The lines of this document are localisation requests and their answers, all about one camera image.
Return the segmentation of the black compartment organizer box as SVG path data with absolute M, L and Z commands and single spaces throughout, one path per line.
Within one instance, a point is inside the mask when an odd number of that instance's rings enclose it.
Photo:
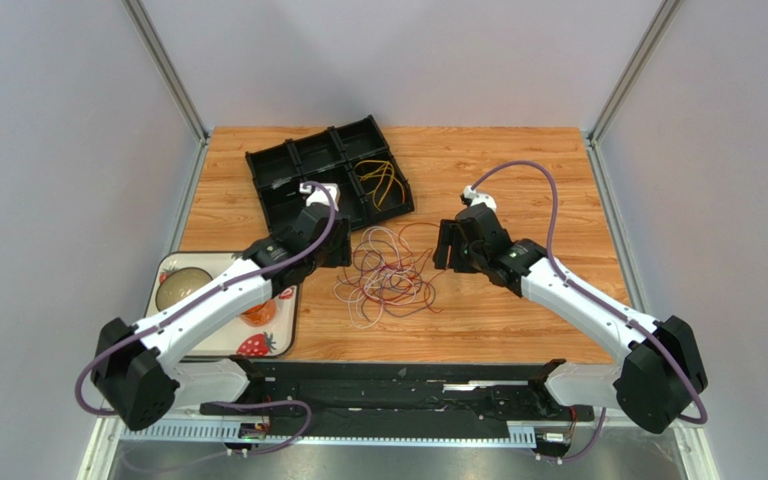
M 339 212 L 354 231 L 415 210 L 410 183 L 371 115 L 247 152 L 245 159 L 271 232 L 294 222 L 305 205 L 299 185 L 309 180 L 339 186 Z

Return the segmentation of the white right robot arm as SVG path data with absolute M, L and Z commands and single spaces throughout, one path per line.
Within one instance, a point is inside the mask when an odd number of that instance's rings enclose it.
M 677 316 L 658 320 L 583 281 L 549 249 L 514 241 L 496 213 L 470 206 L 440 223 L 434 265 L 480 273 L 514 295 L 574 326 L 609 354 L 605 365 L 565 360 L 546 364 L 539 395 L 560 406 L 618 409 L 643 430 L 660 434 L 685 419 L 708 379 L 691 326 Z

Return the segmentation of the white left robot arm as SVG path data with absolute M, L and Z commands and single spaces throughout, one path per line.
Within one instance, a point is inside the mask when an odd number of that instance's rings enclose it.
M 207 285 L 128 325 L 109 321 L 94 359 L 79 374 L 77 404 L 143 430 L 169 411 L 231 403 L 251 383 L 242 361 L 185 362 L 189 352 L 245 311 L 298 286 L 318 268 L 348 262 L 350 221 L 328 205 L 304 207 L 295 222 L 258 239 Z

